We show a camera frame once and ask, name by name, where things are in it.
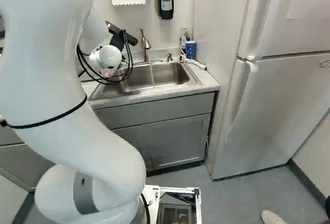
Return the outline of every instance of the sink cabinet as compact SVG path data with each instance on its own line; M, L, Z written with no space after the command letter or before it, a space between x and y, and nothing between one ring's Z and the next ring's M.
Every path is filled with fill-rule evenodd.
M148 171L204 159L214 92L94 110L142 154ZM0 126L0 174L33 191L54 164Z
M95 112L153 171L204 159L213 99L214 93L205 93Z
M143 156L147 170L202 161L210 114L113 130Z

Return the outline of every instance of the gray band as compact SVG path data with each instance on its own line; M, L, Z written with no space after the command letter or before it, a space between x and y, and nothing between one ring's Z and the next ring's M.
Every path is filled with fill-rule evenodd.
M92 186L93 178L82 173L76 173L73 184L73 200L77 210L82 215L99 212L93 200Z

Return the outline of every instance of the blue cup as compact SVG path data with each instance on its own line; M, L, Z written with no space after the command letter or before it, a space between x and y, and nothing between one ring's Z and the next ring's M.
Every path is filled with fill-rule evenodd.
M196 59L196 41L191 40L186 42L186 52L188 59Z

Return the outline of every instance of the faucet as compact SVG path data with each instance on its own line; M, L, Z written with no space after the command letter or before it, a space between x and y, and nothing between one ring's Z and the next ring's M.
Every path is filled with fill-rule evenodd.
M148 63L149 62L148 50L151 48L151 44L149 43L149 41L144 36L142 28L140 28L140 31L141 31L141 35L142 35L141 46L142 46L143 53L144 53L144 62Z
M168 53L167 54L167 63L172 62L173 58L172 58L172 53Z

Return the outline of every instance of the baseboard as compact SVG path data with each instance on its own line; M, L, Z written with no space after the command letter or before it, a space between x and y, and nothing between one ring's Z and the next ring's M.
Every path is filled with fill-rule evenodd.
M232 176L228 176L228 177L224 177L224 178L219 178L219 179L212 179L212 180L214 182L216 182L216 181L223 181L223 180L227 180L227 179L234 179L234 178L239 178L239 177L243 177L243 176L258 174L258 173L261 173L263 171L270 171L270 170L273 170L273 169L281 168L283 166L285 166L285 165L272 166L272 167L268 167L268 168L264 168L264 169L260 169L260 170L256 170L256 171L249 171L248 173L236 174L236 175L232 175Z
M173 171L180 171L180 170L193 168L193 167L197 167L197 166L201 166L201 165L204 165L204 161L190 162L187 164L171 166L171 167L167 167L167 168L158 169L155 171L147 171L146 175L147 175L147 177L152 177L155 175L168 174Z
M314 183L308 178L308 176L297 166L297 164L290 159L287 163L291 172L299 179L299 181L306 187L306 189L315 197L315 199L324 208L326 197L322 192L314 185Z
M23 224L35 202L35 193L29 192L11 224Z

